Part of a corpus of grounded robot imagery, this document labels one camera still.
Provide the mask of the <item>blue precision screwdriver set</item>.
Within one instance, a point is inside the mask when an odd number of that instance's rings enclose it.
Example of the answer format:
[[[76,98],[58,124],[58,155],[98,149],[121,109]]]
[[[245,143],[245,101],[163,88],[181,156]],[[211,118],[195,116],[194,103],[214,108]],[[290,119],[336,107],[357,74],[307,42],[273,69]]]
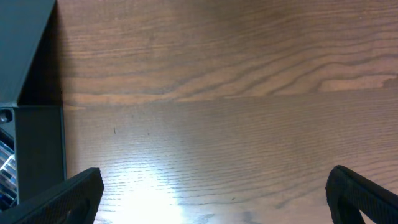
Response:
[[[17,172],[14,151],[1,141],[1,211],[17,204]]]

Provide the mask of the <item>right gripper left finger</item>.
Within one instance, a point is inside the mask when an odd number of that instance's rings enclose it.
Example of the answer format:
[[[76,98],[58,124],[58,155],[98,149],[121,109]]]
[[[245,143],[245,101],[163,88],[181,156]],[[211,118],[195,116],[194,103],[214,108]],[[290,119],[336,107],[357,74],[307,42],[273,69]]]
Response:
[[[104,184],[101,171],[92,167],[1,213],[7,223],[94,222]]]

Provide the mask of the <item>dark green box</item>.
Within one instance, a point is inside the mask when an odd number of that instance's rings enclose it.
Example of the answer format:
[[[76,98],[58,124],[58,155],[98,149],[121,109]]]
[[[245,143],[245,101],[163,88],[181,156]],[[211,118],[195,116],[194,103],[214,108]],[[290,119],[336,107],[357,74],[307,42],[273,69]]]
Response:
[[[1,1],[1,141],[15,155],[17,204],[67,178],[55,0]]]

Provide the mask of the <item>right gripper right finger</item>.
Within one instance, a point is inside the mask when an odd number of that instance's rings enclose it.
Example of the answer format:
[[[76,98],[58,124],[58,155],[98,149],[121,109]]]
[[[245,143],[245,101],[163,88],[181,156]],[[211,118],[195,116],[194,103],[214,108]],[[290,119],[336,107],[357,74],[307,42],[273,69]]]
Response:
[[[345,166],[335,166],[326,182],[333,223],[397,223],[397,195]]]

